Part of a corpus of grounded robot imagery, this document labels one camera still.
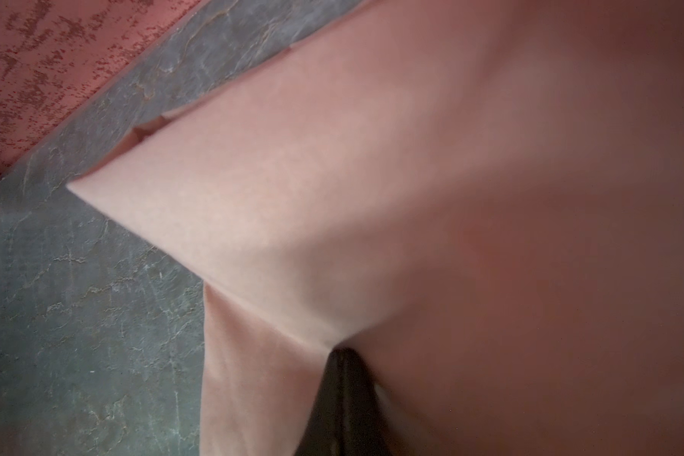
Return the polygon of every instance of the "pink fabric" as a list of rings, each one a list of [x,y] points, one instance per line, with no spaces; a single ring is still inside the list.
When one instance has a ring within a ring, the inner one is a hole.
[[[70,188],[206,281],[203,454],[339,343],[401,454],[684,454],[684,2],[372,2],[161,126]]]
[[[0,175],[199,2],[0,0]]]

